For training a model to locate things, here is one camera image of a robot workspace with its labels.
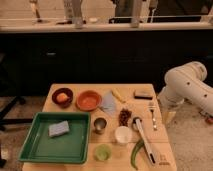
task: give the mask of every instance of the blue cloth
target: blue cloth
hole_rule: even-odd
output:
[[[116,111],[116,104],[111,91],[107,92],[102,97],[100,109],[109,115],[113,115]]]

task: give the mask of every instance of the green cup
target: green cup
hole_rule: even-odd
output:
[[[95,158],[99,161],[106,161],[111,156],[110,147],[106,144],[99,145],[95,148]]]

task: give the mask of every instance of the wooden table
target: wooden table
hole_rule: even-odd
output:
[[[74,99],[66,109],[62,109],[52,102],[52,94],[61,87],[67,87],[73,90]],[[88,147],[87,161],[82,165],[74,164],[49,164],[49,163],[24,163],[23,171],[134,171],[130,164],[130,156],[132,149],[140,138],[137,131],[133,131],[133,138],[126,146],[120,146],[114,138],[114,131],[119,126],[118,115],[122,108],[126,107],[132,111],[132,118],[140,116],[143,119],[143,128],[148,141],[153,149],[157,164],[153,166],[144,151],[141,149],[136,157],[136,164],[141,171],[175,171],[177,170],[175,159],[169,143],[165,126],[162,124],[161,112],[158,106],[154,88],[151,84],[53,84],[47,96],[43,111],[44,112],[73,112],[79,111],[76,108],[76,96],[84,90],[95,90],[102,96],[109,92],[112,88],[119,90],[120,94],[127,100],[125,104],[120,103],[117,99],[116,112],[113,116],[104,113],[99,108],[91,112],[91,131],[90,142]],[[152,102],[155,105],[155,115],[157,118],[158,130],[154,131],[152,127],[151,113],[148,108],[150,100],[138,100],[133,98],[135,90],[143,90],[150,93],[154,98]],[[94,133],[93,122],[97,117],[104,117],[107,120],[105,133],[98,135]],[[94,157],[94,149],[100,144],[110,146],[112,155],[106,162],[99,162]],[[162,156],[170,165],[160,165]]]

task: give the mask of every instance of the green tray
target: green tray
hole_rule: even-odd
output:
[[[68,121],[70,131],[50,138],[49,125]],[[40,112],[19,155],[19,161],[81,164],[87,159],[90,133],[89,113]]]

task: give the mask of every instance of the black cabinet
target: black cabinet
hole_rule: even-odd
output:
[[[23,95],[52,83],[153,83],[172,67],[200,61],[213,83],[213,30],[0,34],[5,66]]]

